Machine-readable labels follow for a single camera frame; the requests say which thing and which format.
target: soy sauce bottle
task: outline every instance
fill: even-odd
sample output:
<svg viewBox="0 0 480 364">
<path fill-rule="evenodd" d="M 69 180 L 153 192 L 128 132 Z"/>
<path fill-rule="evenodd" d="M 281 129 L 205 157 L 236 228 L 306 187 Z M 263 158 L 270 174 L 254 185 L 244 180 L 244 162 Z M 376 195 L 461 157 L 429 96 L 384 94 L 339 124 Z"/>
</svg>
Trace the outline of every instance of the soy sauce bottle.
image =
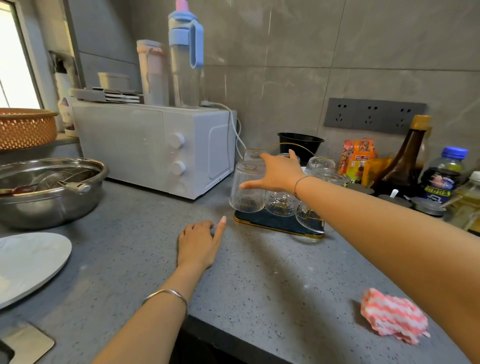
<svg viewBox="0 0 480 364">
<path fill-rule="evenodd" d="M 400 150 L 392 163 L 380 174 L 372 186 L 375 196 L 390 195 L 394 189 L 399 191 L 399 197 L 414 197 L 416 195 L 418 175 L 415 165 L 423 136 L 429 127 L 429 115 L 415 115 L 413 117 Z"/>
<path fill-rule="evenodd" d="M 420 180 L 419 197 L 443 204 L 452 196 L 452 192 L 461 184 L 464 169 L 463 160 L 468 149 L 446 146 L 442 156 L 433 160 Z"/>
</svg>

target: black plastic container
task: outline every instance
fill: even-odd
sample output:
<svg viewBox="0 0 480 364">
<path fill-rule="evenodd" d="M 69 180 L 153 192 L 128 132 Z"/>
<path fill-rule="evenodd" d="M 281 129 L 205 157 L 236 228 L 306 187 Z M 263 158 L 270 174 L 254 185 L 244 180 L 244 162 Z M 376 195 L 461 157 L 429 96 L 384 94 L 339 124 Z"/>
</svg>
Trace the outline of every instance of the black plastic container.
<svg viewBox="0 0 480 364">
<path fill-rule="evenodd" d="M 278 133 L 281 143 L 295 143 L 300 146 L 304 146 L 312 153 L 309 153 L 304 148 L 299 146 L 293 146 L 289 144 L 280 145 L 280 153 L 288 153 L 289 149 L 292 149 L 295 154 L 300 158 L 301 164 L 306 164 L 308 160 L 315 155 L 320 146 L 325 140 L 312 135 L 298 134 L 298 133 Z"/>
</svg>

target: stainless steel bowl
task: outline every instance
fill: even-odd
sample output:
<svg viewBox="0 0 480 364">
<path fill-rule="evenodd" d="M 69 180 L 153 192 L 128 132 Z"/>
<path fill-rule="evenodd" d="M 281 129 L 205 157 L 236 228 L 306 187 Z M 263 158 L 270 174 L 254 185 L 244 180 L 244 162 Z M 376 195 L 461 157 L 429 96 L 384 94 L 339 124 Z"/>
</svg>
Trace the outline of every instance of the stainless steel bowl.
<svg viewBox="0 0 480 364">
<path fill-rule="evenodd" d="M 77 220 L 92 211 L 102 197 L 108 167 L 86 158 L 48 158 L 0 167 L 0 188 L 28 185 L 46 171 L 85 168 L 97 174 L 85 181 L 89 192 L 79 194 L 65 187 L 0 197 L 0 223 L 16 229 L 46 229 Z"/>
</svg>

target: microwave knob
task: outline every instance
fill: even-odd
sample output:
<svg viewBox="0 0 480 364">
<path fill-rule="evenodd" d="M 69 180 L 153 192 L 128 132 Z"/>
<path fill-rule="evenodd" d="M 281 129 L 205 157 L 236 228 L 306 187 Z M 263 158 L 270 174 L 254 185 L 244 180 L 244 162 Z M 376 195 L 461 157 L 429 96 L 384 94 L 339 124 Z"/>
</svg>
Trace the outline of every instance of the microwave knob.
<svg viewBox="0 0 480 364">
<path fill-rule="evenodd" d="M 170 170 L 172 171 L 173 174 L 176 174 L 177 176 L 180 176 L 182 173 L 185 172 L 185 164 L 181 160 L 177 160 L 176 162 L 173 162 L 172 166 L 170 167 Z"/>
<path fill-rule="evenodd" d="M 170 145 L 173 148 L 181 148 L 185 144 L 185 138 L 180 133 L 175 133 L 170 136 Z"/>
</svg>

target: white cutting board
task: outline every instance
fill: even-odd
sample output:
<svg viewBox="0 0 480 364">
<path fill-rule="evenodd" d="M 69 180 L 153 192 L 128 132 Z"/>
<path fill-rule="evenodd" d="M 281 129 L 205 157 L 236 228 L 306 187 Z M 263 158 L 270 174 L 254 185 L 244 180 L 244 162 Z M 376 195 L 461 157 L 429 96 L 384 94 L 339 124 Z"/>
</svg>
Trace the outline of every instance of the white cutting board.
<svg viewBox="0 0 480 364">
<path fill-rule="evenodd" d="M 0 239 L 0 309 L 47 283 L 63 267 L 72 243 L 63 235 L 31 232 Z"/>
</svg>

